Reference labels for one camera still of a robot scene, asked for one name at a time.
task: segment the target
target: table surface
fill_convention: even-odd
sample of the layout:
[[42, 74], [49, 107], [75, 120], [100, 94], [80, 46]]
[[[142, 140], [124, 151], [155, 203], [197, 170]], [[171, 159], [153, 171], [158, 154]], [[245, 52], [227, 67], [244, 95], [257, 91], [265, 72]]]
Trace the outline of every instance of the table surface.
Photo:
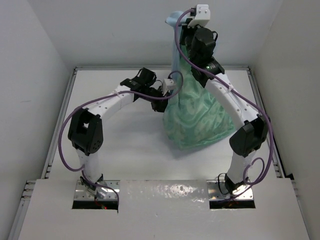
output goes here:
[[[162, 79], [170, 71], [154, 72]], [[226, 73], [240, 93], [255, 100], [247, 71]], [[109, 94], [120, 81], [136, 74], [137, 70], [78, 71], [66, 114], [83, 102]], [[209, 209], [205, 180], [228, 170], [229, 138], [181, 151], [165, 135], [162, 114], [141, 99], [104, 122], [103, 134], [101, 172], [107, 180], [120, 180], [119, 213], [71, 209], [80, 174], [66, 170], [57, 151], [49, 179], [36, 182], [20, 240], [308, 239], [291, 181], [276, 178], [273, 167], [253, 188], [255, 209]], [[78, 167], [67, 131], [62, 147], [67, 162]], [[268, 154], [265, 142], [256, 156], [266, 160]], [[256, 177], [260, 169], [255, 164], [249, 176]], [[180, 194], [176, 187], [187, 194]]]

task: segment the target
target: garment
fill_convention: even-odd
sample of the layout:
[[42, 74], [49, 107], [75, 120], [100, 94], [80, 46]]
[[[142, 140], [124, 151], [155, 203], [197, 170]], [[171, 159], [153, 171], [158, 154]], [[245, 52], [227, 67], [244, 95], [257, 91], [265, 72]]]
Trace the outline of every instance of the garment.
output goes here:
[[[173, 12], [166, 23], [175, 27], [182, 11]], [[170, 140], [180, 149], [204, 147], [214, 144], [235, 131], [230, 116], [224, 108], [192, 75], [190, 65], [180, 58], [173, 41], [172, 71], [179, 70], [183, 74], [183, 87], [180, 92], [168, 101], [163, 113], [163, 125]], [[173, 75], [178, 85], [181, 78]]]

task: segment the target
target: green cloth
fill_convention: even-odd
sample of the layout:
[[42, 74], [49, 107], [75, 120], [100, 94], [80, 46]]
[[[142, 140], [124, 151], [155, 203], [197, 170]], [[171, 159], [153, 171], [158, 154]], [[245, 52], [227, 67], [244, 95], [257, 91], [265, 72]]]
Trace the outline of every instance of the green cloth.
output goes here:
[[[180, 149], [214, 144], [235, 131], [230, 116], [191, 73], [190, 65], [179, 58], [183, 74], [181, 91], [168, 101], [163, 114], [163, 125], [170, 140]], [[174, 76], [180, 86], [181, 77]]]

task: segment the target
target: black cable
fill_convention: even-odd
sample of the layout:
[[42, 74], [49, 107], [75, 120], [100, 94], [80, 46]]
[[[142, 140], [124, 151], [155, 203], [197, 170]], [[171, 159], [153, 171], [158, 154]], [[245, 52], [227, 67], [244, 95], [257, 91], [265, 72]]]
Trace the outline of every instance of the black cable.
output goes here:
[[220, 187], [220, 176], [222, 175], [222, 174], [224, 174], [224, 175], [226, 175], [226, 173], [220, 173], [219, 175], [218, 175], [218, 188], [219, 188], [219, 191], [220, 191], [220, 193], [222, 194], [222, 195], [227, 195], [229, 192], [227, 192], [227, 193], [223, 193], [222, 191], [221, 191], [221, 187]]

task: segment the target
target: gray wall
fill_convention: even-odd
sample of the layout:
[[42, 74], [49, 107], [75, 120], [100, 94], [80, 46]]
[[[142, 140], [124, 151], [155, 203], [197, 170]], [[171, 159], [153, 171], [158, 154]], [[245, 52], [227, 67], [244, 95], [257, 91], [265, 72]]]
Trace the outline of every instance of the gray wall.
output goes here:
[[[68, 66], [169, 65], [172, 11], [201, 0], [28, 0]], [[282, 0], [207, 0], [222, 64], [251, 64]]]
[[0, 7], [0, 240], [41, 172], [69, 72], [26, 0]]
[[284, 0], [254, 73], [311, 239], [320, 239], [320, 1]]

